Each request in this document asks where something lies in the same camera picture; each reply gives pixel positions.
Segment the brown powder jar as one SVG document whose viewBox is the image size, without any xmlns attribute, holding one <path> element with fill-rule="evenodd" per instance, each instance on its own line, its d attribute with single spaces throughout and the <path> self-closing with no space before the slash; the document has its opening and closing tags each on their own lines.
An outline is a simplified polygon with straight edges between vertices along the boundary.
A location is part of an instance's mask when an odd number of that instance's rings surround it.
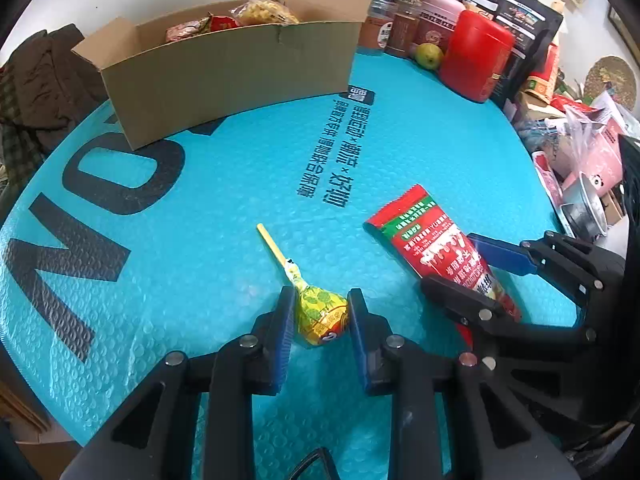
<svg viewBox="0 0 640 480">
<path fill-rule="evenodd" d="M 396 12 L 395 3 L 386 0 L 372 0 L 367 18 L 360 29 L 358 40 L 360 51 L 378 54 L 385 50 Z"/>
</svg>

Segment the black coffee pouch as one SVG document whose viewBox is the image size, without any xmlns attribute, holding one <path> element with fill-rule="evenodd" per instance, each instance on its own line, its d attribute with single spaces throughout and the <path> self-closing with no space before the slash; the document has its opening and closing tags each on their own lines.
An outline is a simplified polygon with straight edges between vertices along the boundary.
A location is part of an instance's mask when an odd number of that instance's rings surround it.
<svg viewBox="0 0 640 480">
<path fill-rule="evenodd" d="M 548 47 L 563 21 L 562 13 L 538 0 L 460 0 L 508 30 L 514 37 L 508 62 L 491 93 L 499 106 L 512 100 L 528 76 L 546 64 Z"/>
</svg>

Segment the brown jacket on chair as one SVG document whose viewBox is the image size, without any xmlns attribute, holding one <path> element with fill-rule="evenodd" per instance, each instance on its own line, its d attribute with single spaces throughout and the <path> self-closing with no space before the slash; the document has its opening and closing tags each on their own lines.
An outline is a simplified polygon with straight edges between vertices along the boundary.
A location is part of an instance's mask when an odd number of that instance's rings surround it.
<svg viewBox="0 0 640 480">
<path fill-rule="evenodd" d="M 74 24 L 42 30 L 23 41 L 9 59 L 21 114 L 17 123 L 46 153 L 107 99 L 99 72 L 72 51 L 82 40 Z"/>
</svg>

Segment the yellow green lollipop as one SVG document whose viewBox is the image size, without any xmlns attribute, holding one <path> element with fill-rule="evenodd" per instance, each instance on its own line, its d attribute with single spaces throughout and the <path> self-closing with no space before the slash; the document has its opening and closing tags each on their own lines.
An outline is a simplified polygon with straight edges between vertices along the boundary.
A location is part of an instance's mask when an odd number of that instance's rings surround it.
<svg viewBox="0 0 640 480">
<path fill-rule="evenodd" d="M 318 347 L 341 337 L 347 328 L 347 299 L 340 294 L 308 283 L 297 263 L 281 252 L 262 223 L 256 229 L 297 292 L 295 324 L 306 344 Z"/>
</svg>

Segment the teal bubble table mat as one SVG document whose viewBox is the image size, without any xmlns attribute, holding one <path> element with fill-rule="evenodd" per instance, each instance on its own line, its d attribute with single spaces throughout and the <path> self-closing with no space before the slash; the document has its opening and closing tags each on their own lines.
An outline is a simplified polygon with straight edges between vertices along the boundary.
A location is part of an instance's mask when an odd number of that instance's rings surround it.
<svg viewBox="0 0 640 480">
<path fill-rule="evenodd" d="M 52 153 L 1 230 L 1 339 L 30 388 L 86 443 L 168 352 L 213 352 L 286 279 L 264 226 L 312 284 L 360 288 L 427 351 L 457 327 L 368 220 L 423 186 L 462 231 L 517 243 L 556 226 L 502 111 L 389 55 L 358 55 L 349 96 L 231 116 L 132 152 L 113 107 Z"/>
</svg>

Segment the waffle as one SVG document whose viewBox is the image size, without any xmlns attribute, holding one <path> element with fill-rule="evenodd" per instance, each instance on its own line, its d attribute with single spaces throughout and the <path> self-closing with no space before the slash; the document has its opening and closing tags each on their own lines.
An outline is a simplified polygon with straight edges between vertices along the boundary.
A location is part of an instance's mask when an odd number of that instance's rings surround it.
<svg viewBox="0 0 640 480">
<path fill-rule="evenodd" d="M 276 0 L 247 0 L 237 6 L 231 15 L 242 26 L 253 25 L 297 25 L 298 17 L 291 10 Z"/>
</svg>

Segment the green plaid shirt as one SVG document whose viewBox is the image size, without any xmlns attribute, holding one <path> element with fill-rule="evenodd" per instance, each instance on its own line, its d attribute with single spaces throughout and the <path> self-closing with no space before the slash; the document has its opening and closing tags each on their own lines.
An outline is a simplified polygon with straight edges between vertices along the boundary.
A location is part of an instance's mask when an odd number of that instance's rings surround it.
<svg viewBox="0 0 640 480">
<path fill-rule="evenodd" d="M 7 62 L 1 69 L 1 148 L 10 196 L 16 200 L 42 166 L 46 156 L 35 133 L 22 121 L 14 78 L 14 67 Z"/>
</svg>

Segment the red plastic canister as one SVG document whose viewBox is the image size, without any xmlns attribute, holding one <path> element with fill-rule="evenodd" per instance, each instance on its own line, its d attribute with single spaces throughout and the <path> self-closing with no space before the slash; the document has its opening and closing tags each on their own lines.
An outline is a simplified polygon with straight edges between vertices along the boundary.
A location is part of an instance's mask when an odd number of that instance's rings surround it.
<svg viewBox="0 0 640 480">
<path fill-rule="evenodd" d="M 502 75 L 515 38 L 501 25 L 470 10 L 460 13 L 438 69 L 440 81 L 460 96 L 484 103 Z"/>
</svg>

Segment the cereal snack bag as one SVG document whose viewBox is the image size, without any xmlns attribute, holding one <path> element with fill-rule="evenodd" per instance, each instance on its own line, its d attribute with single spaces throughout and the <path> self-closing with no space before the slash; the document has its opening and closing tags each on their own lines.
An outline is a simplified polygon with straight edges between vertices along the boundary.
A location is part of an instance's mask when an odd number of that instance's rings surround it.
<svg viewBox="0 0 640 480">
<path fill-rule="evenodd" d="M 166 29 L 165 42 L 171 42 L 188 39 L 201 34 L 206 34 L 209 28 L 210 17 L 198 18 L 197 20 L 184 22 Z"/>
</svg>

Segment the large red snack bag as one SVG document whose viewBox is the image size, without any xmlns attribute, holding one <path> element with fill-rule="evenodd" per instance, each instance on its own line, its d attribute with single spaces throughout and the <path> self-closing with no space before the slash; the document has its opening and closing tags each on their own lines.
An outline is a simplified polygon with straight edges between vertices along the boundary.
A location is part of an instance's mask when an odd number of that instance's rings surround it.
<svg viewBox="0 0 640 480">
<path fill-rule="evenodd" d="M 241 24 L 232 16 L 209 14 L 206 32 L 220 32 L 221 30 L 239 28 Z"/>
</svg>

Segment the red green packet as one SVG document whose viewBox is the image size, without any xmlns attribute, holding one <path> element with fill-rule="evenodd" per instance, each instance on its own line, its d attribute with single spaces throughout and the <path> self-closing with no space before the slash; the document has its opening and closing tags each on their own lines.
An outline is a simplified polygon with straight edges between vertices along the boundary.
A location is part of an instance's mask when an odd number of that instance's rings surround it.
<svg viewBox="0 0 640 480">
<path fill-rule="evenodd" d="M 498 301 L 518 322 L 522 312 L 486 260 L 420 184 L 383 206 L 366 221 L 421 278 L 437 275 Z"/>
</svg>

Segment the open cardboard box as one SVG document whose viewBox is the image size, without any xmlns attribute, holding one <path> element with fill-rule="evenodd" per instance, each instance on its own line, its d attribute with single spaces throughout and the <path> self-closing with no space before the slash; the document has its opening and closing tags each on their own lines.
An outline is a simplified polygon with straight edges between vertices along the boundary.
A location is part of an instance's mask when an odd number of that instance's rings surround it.
<svg viewBox="0 0 640 480">
<path fill-rule="evenodd" d="M 130 148 L 244 110 L 346 91 L 372 0 L 277 0 L 298 19 L 169 42 L 180 23 L 238 0 L 134 24 L 115 18 L 73 48 L 101 74 Z"/>
</svg>

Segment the pink lidded jar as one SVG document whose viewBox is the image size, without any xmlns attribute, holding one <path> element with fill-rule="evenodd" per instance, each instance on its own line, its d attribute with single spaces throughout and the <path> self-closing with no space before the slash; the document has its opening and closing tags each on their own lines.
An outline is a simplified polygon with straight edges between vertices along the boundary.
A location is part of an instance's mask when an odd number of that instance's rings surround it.
<svg viewBox="0 0 640 480">
<path fill-rule="evenodd" d="M 459 15 L 464 10 L 465 6 L 458 0 L 422 0 L 413 43 L 416 46 L 434 44 L 446 52 Z"/>
</svg>

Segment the brown spice jar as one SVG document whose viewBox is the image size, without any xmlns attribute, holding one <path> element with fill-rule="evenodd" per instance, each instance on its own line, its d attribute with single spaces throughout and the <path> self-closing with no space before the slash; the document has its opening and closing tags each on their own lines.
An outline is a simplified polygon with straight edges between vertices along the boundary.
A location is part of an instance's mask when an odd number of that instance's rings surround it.
<svg viewBox="0 0 640 480">
<path fill-rule="evenodd" d="M 385 52 L 406 58 L 419 24 L 420 11 L 416 6 L 402 6 L 394 15 L 392 29 L 388 37 Z"/>
</svg>

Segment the yellow green lemon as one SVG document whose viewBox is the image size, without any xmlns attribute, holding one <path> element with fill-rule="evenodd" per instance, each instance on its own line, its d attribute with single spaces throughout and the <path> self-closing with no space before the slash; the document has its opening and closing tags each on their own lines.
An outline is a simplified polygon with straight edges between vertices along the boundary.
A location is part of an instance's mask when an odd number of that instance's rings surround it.
<svg viewBox="0 0 640 480">
<path fill-rule="evenodd" d="M 444 58 L 444 52 L 437 44 L 419 44 L 416 47 L 416 53 L 414 54 L 416 62 L 426 70 L 438 70 L 442 59 Z"/>
</svg>

